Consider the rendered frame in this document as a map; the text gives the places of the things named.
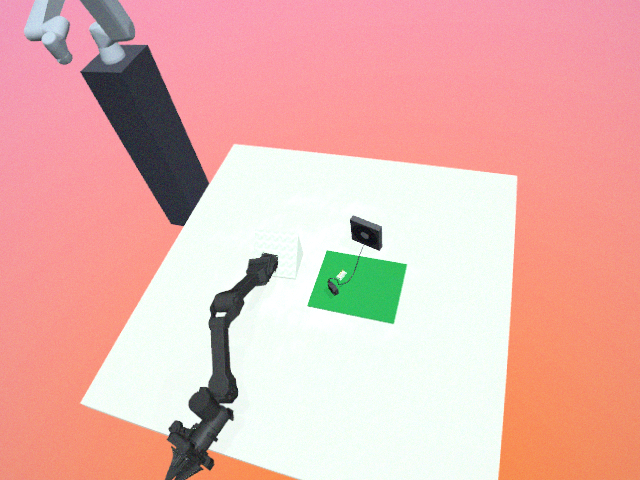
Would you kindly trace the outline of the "green circuit board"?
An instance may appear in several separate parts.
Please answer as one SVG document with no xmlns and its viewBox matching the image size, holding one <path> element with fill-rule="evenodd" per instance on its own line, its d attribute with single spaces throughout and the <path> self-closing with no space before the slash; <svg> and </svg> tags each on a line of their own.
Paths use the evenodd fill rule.
<svg viewBox="0 0 640 480">
<path fill-rule="evenodd" d="M 408 264 L 358 257 L 327 250 L 307 306 L 394 325 Z"/>
</svg>

